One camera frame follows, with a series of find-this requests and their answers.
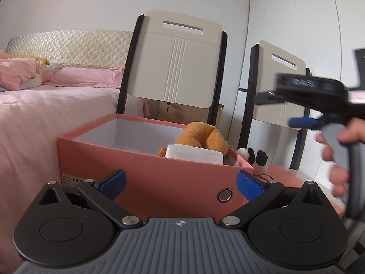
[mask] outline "cream tufted headboard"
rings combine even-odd
[[[132,34],[111,30],[29,34],[10,39],[6,52],[39,56],[69,67],[109,68],[125,65]]]

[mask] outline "white wardrobe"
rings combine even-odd
[[[245,109],[250,50],[267,41],[305,61],[313,76],[357,83],[354,48],[365,47],[365,0],[250,0],[250,14],[240,91],[238,92],[229,141],[240,137]],[[320,114],[311,111],[311,116]],[[330,188],[330,163],[321,160],[322,147],[308,131],[299,171]],[[289,168],[296,134],[277,125],[252,121],[248,147],[267,152],[273,165]]]

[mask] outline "metal pin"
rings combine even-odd
[[[225,188],[224,190],[218,193],[217,199],[221,203],[228,202],[233,196],[233,191],[229,188]]]
[[[226,226],[238,225],[240,221],[241,220],[237,216],[226,216],[222,219],[222,223],[224,223]]]
[[[124,225],[136,225],[139,223],[140,219],[136,216],[129,215],[122,218],[122,223]]]

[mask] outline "human hand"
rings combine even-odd
[[[347,125],[347,129],[338,133],[337,140],[343,144],[355,143],[362,141],[365,143],[365,121],[353,118]],[[316,141],[324,144],[326,147],[322,152],[324,161],[333,161],[332,148],[326,143],[322,134],[318,134]],[[344,184],[349,180],[349,173],[345,169],[333,166],[330,171],[330,182],[334,185],[332,194],[334,197],[340,197],[346,192]]]

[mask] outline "open cardboard box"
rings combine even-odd
[[[214,217],[217,221],[247,200],[236,188],[240,170],[253,168],[229,149],[223,165],[158,157],[186,125],[116,114],[59,138],[63,186],[95,181],[116,169],[127,184],[116,203],[146,221],[149,217]],[[232,198],[221,203],[218,193]]]

